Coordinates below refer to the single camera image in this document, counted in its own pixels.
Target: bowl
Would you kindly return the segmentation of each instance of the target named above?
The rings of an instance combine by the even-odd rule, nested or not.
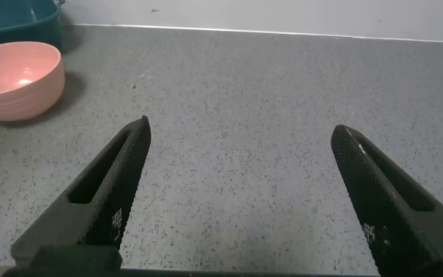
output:
[[[41,42],[0,44],[0,121],[29,119],[54,105],[65,85],[59,50]]]

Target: speckled countertop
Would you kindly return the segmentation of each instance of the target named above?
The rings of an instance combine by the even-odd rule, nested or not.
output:
[[[0,124],[0,265],[126,123],[152,145],[125,267],[374,274],[330,148],[364,133],[443,202],[443,44],[65,29],[63,99]]]

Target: plastic tub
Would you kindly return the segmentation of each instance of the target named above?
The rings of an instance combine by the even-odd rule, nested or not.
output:
[[[45,42],[61,48],[65,0],[0,0],[0,43]]]

